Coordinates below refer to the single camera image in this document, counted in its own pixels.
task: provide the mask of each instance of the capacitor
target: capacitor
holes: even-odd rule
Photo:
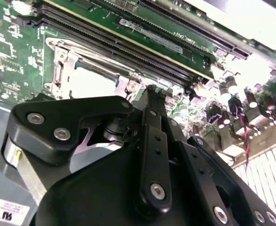
[[[221,118],[222,118],[223,124],[229,125],[231,123],[230,116],[227,111],[224,110],[221,112]]]
[[[182,115],[188,115],[188,105],[186,105],[186,104],[181,104],[180,105],[180,113],[182,114]]]
[[[274,102],[274,99],[273,99],[272,96],[266,95],[264,97],[264,103],[265,103],[267,109],[269,109],[269,110],[275,110],[276,105],[275,105],[275,102]]]
[[[235,81],[235,78],[233,76],[229,76],[226,78],[227,88],[229,90],[229,93],[234,95],[238,93],[238,86]]]
[[[214,124],[218,119],[221,118],[221,108],[215,104],[211,105],[206,110],[207,121],[209,124]]]
[[[199,136],[199,128],[197,125],[192,126],[192,132],[194,136]]]
[[[227,85],[225,82],[222,82],[219,85],[219,92],[221,94],[221,99],[223,102],[228,102],[231,99],[231,94],[229,93],[229,90],[227,88]]]
[[[249,90],[245,90],[245,96],[250,108],[256,108],[258,106],[255,95]]]
[[[180,112],[175,112],[173,114],[173,119],[177,122],[177,123],[181,123],[181,113]]]
[[[223,129],[224,128],[224,124],[223,124],[223,121],[222,121],[221,118],[217,120],[217,125],[218,125],[219,129]]]
[[[229,112],[231,115],[233,115],[235,118],[239,118],[239,115],[242,114],[242,103],[237,97],[232,97],[229,102]]]

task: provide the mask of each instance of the black plastic bracket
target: black plastic bracket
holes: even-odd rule
[[[13,143],[41,160],[54,165],[63,164],[79,145],[80,129],[85,119],[93,122],[96,121],[91,120],[94,117],[102,122],[126,117],[133,111],[133,106],[118,96],[27,102],[12,109],[7,133]],[[41,114],[45,121],[42,124],[30,123],[27,119],[30,113]],[[67,129],[70,139],[55,138],[57,128]]]

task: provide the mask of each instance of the motherboard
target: motherboard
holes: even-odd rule
[[[132,102],[148,85],[186,136],[231,124],[252,137],[276,123],[276,49],[186,1],[0,0],[1,102],[39,93]]]

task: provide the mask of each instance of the cable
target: cable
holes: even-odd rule
[[[246,123],[244,121],[244,116],[242,114],[239,115],[241,124],[244,128],[244,148],[245,148],[245,157],[246,157],[246,163],[245,163],[245,171],[247,170],[247,166],[249,164],[249,154],[250,154],[250,144],[248,143],[248,133],[246,128]]]

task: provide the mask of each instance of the white label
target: white label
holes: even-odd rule
[[[29,206],[0,199],[0,221],[20,226],[29,209]]]
[[[183,54],[183,48],[178,46],[178,45],[175,45],[174,43],[172,43],[171,41],[167,40],[167,39],[164,39],[152,32],[149,32],[143,28],[140,28],[139,26],[125,20],[125,19],[121,19],[120,22],[119,22],[121,25],[123,26],[126,26],[126,27],[130,27],[132,29],[134,29],[135,31],[137,32],[140,32],[141,34],[144,34],[146,37],[160,43],[161,45],[177,52],[177,53],[180,53],[180,54]]]

